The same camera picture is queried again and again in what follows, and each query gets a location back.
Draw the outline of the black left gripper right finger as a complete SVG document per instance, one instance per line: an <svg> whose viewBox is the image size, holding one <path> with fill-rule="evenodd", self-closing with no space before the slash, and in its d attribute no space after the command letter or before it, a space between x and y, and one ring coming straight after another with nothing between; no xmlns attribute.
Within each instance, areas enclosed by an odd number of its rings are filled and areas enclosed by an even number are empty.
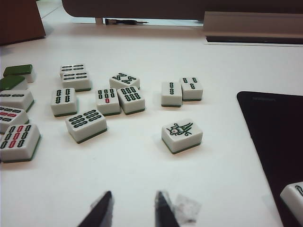
<svg viewBox="0 0 303 227"><path fill-rule="evenodd" d="M182 194L172 203L167 191L157 191L154 207L155 226L181 227L196 224L202 204Z"/></svg>

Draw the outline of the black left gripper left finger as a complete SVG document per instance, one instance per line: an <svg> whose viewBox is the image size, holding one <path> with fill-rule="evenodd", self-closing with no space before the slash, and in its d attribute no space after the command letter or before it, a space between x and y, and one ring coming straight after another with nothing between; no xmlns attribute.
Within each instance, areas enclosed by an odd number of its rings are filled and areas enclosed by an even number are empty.
<svg viewBox="0 0 303 227"><path fill-rule="evenodd" d="M90 212L78 224L79 227L103 227L112 209L112 193L106 191L91 205Z"/></svg>

